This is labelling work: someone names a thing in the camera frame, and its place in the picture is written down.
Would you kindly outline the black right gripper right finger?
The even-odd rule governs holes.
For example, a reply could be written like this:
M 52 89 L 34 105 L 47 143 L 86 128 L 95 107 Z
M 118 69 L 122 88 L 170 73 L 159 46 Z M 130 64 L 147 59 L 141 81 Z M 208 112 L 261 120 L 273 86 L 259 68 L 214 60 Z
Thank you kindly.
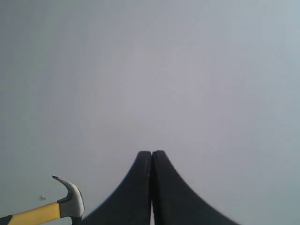
M 236 225 L 182 179 L 162 150 L 152 153 L 152 205 L 156 225 Z

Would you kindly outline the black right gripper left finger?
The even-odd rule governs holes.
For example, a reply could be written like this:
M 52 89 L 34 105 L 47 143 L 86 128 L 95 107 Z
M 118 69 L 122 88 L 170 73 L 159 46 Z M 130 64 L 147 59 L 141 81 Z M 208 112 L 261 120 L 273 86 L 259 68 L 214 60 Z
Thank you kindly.
M 81 224 L 149 225 L 151 159 L 151 152 L 138 152 L 123 181 Z

